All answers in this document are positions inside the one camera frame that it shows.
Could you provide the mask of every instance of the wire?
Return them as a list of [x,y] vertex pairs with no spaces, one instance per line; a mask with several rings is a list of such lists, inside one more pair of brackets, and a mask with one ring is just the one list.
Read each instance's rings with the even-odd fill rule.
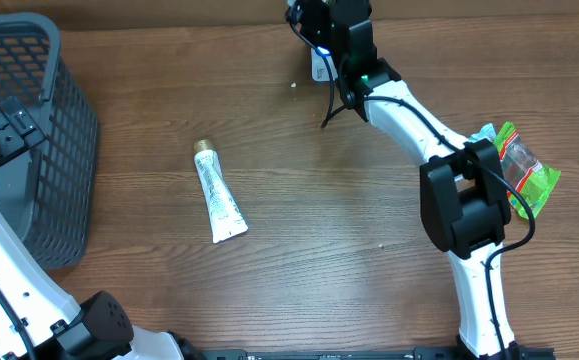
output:
[[496,306],[493,298],[493,287],[491,285],[491,269],[492,269],[491,263],[493,262],[493,259],[495,259],[498,255],[504,254],[507,251],[511,251],[521,246],[524,246],[531,240],[531,238],[536,232],[536,218],[533,214],[533,211],[531,210],[531,207],[529,206],[529,204],[527,204],[527,201],[525,201],[525,199],[518,193],[518,191],[516,191],[516,189],[507,180],[500,177],[491,169],[482,166],[477,159],[472,158],[471,156],[469,156],[469,154],[465,153],[463,150],[458,149],[456,146],[450,143],[447,140],[447,138],[444,137],[444,135],[442,135],[438,130],[436,130],[435,127],[433,127],[433,125],[429,122],[429,120],[415,106],[409,104],[404,100],[390,98],[387,96],[368,96],[363,98],[363,102],[366,101],[386,101],[407,108],[414,115],[416,115],[418,119],[420,119],[420,121],[429,129],[429,131],[431,131],[431,133],[438,139],[438,141],[440,141],[441,144],[443,144],[444,146],[448,147],[449,149],[451,149],[456,153],[465,154],[471,163],[473,163],[480,170],[486,172],[494,179],[496,179],[498,182],[500,182],[507,189],[507,191],[509,191],[513,196],[515,196],[516,199],[518,199],[520,205],[527,212],[527,217],[529,218],[529,231],[527,231],[527,235],[522,240],[514,244],[507,245],[502,249],[494,251],[491,255],[489,255],[487,261],[483,264],[485,266],[485,280],[487,283],[487,296],[489,298],[489,308],[491,310],[491,321],[493,322],[494,328],[496,329],[496,335],[498,337],[498,344],[500,345],[500,352],[502,353],[502,358],[507,359],[506,346],[502,338],[502,333],[500,332],[500,323],[498,322],[498,316],[496,314]]
[[327,74],[329,75],[329,109],[327,110],[327,116],[325,116],[325,120],[320,125],[320,127],[324,129],[327,126],[327,124],[329,123],[329,120],[331,120],[340,111],[342,111],[342,110],[340,110],[338,113],[336,113],[336,115],[334,115],[332,113],[333,101],[334,101],[334,96],[336,93],[336,86],[335,86],[335,81],[333,80],[333,72],[331,71],[331,65],[329,65],[329,59],[327,59],[327,57],[322,52],[320,52],[320,50],[314,44],[312,44],[311,41],[309,41],[306,37],[304,37],[298,31],[298,29],[296,29],[296,24],[289,23],[289,26],[291,26],[291,30],[294,32],[294,34],[296,34],[296,36],[298,36],[302,41],[304,41],[304,43],[307,44],[307,46],[312,48],[316,52],[316,54],[318,54],[318,56],[320,56],[322,58],[322,60],[325,62],[325,67],[327,68]]
[[29,337],[29,333],[27,333],[25,325],[20,321],[20,318],[16,315],[16,312],[11,307],[11,304],[9,304],[9,301],[7,301],[7,298],[2,294],[2,291],[0,291],[0,306],[2,306],[2,309],[9,317],[9,320],[11,320],[15,330],[20,334],[20,338],[27,349],[29,360],[36,360],[36,353],[34,352],[33,342]]

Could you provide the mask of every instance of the green wrapper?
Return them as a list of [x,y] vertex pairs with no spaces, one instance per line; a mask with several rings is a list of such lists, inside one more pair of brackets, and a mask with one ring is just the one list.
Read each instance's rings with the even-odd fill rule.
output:
[[[560,171],[540,163],[522,143],[512,123],[502,127],[494,145],[500,154],[505,179],[522,195],[537,217],[558,183]],[[520,216],[528,219],[527,212],[515,196],[509,194],[509,202]]]

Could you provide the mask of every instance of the wooden table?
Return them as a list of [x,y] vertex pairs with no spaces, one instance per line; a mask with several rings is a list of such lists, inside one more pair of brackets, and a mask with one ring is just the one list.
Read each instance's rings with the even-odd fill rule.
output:
[[[378,22],[381,56],[463,134],[514,122],[562,170],[533,242],[505,255],[517,339],[579,359],[579,16]],[[446,256],[419,219],[418,169],[343,113],[287,26],[63,34],[102,131],[91,240],[52,272],[201,348],[388,350],[455,342]],[[214,245],[193,165],[209,138],[246,236]],[[507,238],[524,235],[515,217]]]

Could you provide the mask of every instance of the dark gray crate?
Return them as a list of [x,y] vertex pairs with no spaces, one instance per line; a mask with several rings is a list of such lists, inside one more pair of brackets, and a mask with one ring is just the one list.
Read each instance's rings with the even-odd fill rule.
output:
[[47,139],[0,168],[0,211],[43,268],[77,264],[88,239],[98,120],[46,17],[0,15],[0,102],[10,96]]

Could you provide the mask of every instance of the beige wall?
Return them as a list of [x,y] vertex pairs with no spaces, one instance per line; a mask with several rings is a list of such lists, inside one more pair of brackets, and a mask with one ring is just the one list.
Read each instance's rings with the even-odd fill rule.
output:
[[[0,0],[0,12],[34,11],[63,29],[280,23],[285,0]],[[374,19],[579,13],[579,0],[373,0]]]

